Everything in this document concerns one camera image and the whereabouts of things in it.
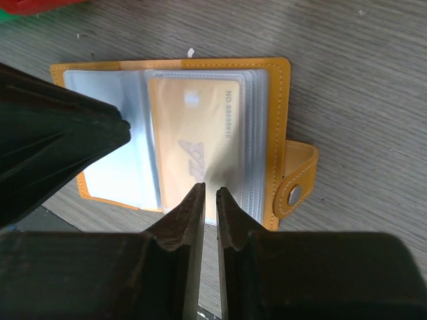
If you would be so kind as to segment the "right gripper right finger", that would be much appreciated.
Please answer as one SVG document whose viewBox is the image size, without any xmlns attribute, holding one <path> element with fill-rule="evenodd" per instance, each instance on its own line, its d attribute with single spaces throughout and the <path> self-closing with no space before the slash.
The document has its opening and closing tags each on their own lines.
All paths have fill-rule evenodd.
<svg viewBox="0 0 427 320">
<path fill-rule="evenodd" d="M 224 319 L 425 319 L 426 284 L 399 238 L 273 232 L 216 194 Z"/>
</svg>

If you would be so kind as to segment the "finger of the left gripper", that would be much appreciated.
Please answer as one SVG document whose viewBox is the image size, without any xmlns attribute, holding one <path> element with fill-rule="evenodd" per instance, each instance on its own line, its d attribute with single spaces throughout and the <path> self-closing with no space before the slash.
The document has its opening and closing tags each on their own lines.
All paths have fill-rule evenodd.
<svg viewBox="0 0 427 320">
<path fill-rule="evenodd" d="M 130 125 L 114 106 L 2 64 L 1 226 L 129 140 Z"/>
</svg>

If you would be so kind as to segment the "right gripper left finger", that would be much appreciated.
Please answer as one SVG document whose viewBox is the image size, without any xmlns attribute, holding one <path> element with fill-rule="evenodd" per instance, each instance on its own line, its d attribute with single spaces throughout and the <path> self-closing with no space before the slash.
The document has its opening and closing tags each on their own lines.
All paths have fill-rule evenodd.
<svg viewBox="0 0 427 320">
<path fill-rule="evenodd" d="M 2 319 L 195 319 L 205 185 L 141 233 L 1 237 Z"/>
</svg>

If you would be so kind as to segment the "gold credit card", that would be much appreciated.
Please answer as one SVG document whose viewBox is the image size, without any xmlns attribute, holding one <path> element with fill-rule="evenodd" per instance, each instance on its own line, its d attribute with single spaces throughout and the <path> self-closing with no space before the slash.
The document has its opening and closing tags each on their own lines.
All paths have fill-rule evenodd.
<svg viewBox="0 0 427 320">
<path fill-rule="evenodd" d="M 154 77 L 148 84 L 163 208 L 173 209 L 196 183 L 205 183 L 212 219 L 216 191 L 240 190 L 240 83 Z"/>
</svg>

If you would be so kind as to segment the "yellow leather card holder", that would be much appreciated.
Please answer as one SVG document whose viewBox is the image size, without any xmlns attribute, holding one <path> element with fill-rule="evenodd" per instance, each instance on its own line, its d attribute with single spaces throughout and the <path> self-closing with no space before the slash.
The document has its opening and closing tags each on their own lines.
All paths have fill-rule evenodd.
<svg viewBox="0 0 427 320">
<path fill-rule="evenodd" d="M 167 213 L 161 200 L 149 80 L 154 77 L 236 80 L 240 83 L 238 205 L 275 231 L 312 192 L 318 150 L 286 137 L 290 62 L 283 57 L 168 59 L 54 64 L 56 85 L 113 105 L 131 126 L 123 147 L 77 176 L 85 199 Z"/>
</svg>

